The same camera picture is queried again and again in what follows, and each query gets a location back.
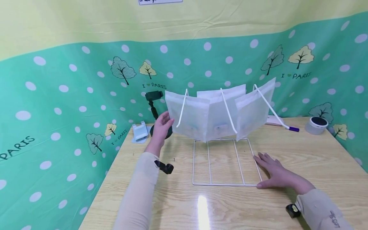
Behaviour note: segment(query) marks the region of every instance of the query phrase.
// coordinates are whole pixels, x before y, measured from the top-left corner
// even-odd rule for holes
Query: wooden table
[[[309,179],[329,194],[355,229],[367,229],[367,173],[328,131],[319,136],[307,133],[307,117],[284,120],[299,127],[300,132],[264,125],[248,137],[253,151],[267,152],[287,169]],[[130,130],[81,230],[112,229],[135,162],[149,141],[133,144],[132,136]],[[234,144],[213,141],[209,148],[213,182],[241,183]],[[244,180],[257,183],[259,178],[247,143],[239,141],[237,150]],[[150,230],[308,229],[303,218],[291,219],[285,211],[285,206],[296,198],[290,189],[192,185],[192,139],[173,134],[166,140],[160,160],[173,164],[175,169],[171,175],[160,171]],[[200,142],[196,142],[195,181],[209,181],[207,144]]]

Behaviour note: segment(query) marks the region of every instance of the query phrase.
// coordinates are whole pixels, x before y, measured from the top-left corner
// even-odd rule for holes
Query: yellow wall
[[[241,36],[368,10],[367,0],[2,0],[0,60],[75,42]]]

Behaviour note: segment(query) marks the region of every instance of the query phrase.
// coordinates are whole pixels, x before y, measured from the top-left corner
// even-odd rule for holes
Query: tree illustration
[[[279,45],[271,56],[263,63],[261,70],[267,70],[267,75],[270,73],[270,69],[276,67],[284,62],[284,55],[282,54],[282,46]]]
[[[116,125],[115,124],[107,124],[106,125],[106,130],[105,130],[105,136],[109,136],[111,133],[114,133],[114,131],[116,130]]]
[[[289,57],[289,62],[298,63],[297,69],[299,69],[300,63],[306,64],[312,62],[314,56],[312,55],[312,50],[308,46],[303,46],[300,50],[296,51]]]
[[[344,141],[347,139],[347,126],[346,124],[335,124],[332,126],[335,134],[333,137],[340,137]]]
[[[129,85],[127,79],[136,76],[134,69],[128,66],[126,61],[121,60],[119,57],[114,57],[113,64],[111,65],[111,72],[117,78],[124,79],[127,85]]]
[[[331,122],[333,121],[332,112],[332,105],[329,102],[313,107],[311,110],[309,110],[310,115],[314,117],[322,117],[326,119],[329,124],[331,124]]]
[[[91,133],[91,134],[87,134],[86,138],[88,141],[89,149],[91,150],[93,154],[96,154],[97,150],[102,152],[102,150],[99,147],[103,140],[102,135]]]
[[[145,61],[143,62],[142,66],[139,68],[139,72],[143,75],[148,75],[149,79],[152,79],[151,76],[157,75],[156,71],[152,69],[152,67]]]

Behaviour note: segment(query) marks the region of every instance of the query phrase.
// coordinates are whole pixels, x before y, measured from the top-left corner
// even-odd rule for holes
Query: translucent plastic bag
[[[165,91],[165,101],[170,114],[174,118],[173,132],[206,142],[207,120],[210,101],[204,98],[186,96],[183,114],[179,127],[184,95]]]
[[[230,89],[223,89],[222,92],[224,94],[234,127],[236,128],[238,110],[235,105],[235,99],[245,95],[245,85],[239,85]],[[197,97],[210,100],[207,135],[205,140],[210,141],[221,137],[235,135],[226,110],[225,102],[221,94],[221,90],[198,91]]]
[[[268,103],[271,102],[275,82],[276,78],[258,88]],[[235,103],[238,110],[236,140],[239,141],[266,123],[269,107],[256,89],[235,99]]]

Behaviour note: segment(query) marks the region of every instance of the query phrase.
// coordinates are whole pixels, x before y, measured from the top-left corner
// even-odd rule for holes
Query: green polka dot backdrop
[[[145,94],[276,77],[281,117],[319,116],[368,170],[368,13],[254,36],[77,43],[0,62],[0,229],[76,230]],[[166,110],[164,98],[155,101]]]

